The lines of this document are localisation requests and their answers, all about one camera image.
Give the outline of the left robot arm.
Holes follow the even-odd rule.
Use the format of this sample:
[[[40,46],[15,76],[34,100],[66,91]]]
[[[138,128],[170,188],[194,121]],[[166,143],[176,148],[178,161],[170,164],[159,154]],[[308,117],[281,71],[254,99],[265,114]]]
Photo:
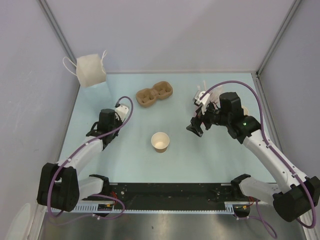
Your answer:
[[[102,109],[98,121],[86,134],[84,143],[71,156],[42,167],[36,198],[39,205],[71,212],[80,200],[93,195],[105,200],[110,196],[108,177],[91,174],[80,180],[79,174],[118,136],[128,112],[126,105]]]

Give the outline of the single brown paper cup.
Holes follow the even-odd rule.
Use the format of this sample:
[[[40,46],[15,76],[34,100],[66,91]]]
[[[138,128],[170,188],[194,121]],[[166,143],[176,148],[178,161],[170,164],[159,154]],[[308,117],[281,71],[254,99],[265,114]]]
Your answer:
[[[153,134],[150,141],[157,153],[164,153],[170,144],[170,138],[164,132],[156,132]]]

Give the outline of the light blue paper bag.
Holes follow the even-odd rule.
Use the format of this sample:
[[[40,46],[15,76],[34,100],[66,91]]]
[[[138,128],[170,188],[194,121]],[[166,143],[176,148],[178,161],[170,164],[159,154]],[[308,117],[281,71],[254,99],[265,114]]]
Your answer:
[[[76,63],[67,56],[62,59],[63,61],[68,60],[75,67],[74,72],[68,67],[66,69],[76,76],[86,101],[96,112],[106,108],[110,98],[109,93],[101,89],[102,83],[107,78],[107,71],[103,63],[107,54],[108,52],[104,50],[102,56],[97,53],[84,55],[78,57]]]

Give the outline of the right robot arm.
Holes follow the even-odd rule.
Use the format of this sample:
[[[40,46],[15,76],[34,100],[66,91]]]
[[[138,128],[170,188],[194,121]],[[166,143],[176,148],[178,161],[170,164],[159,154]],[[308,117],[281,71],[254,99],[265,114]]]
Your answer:
[[[253,117],[244,114],[236,92],[225,92],[219,96],[220,106],[210,101],[210,95],[198,91],[194,97],[198,107],[191,118],[187,130],[197,136],[203,135],[201,126],[209,130],[212,125],[224,126],[229,135],[250,150],[269,171],[275,184],[242,174],[231,181],[231,196],[242,201],[253,197],[272,205],[278,215],[292,222],[317,206],[320,198],[320,180],[308,177],[295,167],[285,155],[279,152],[272,141],[264,136],[261,124]]]

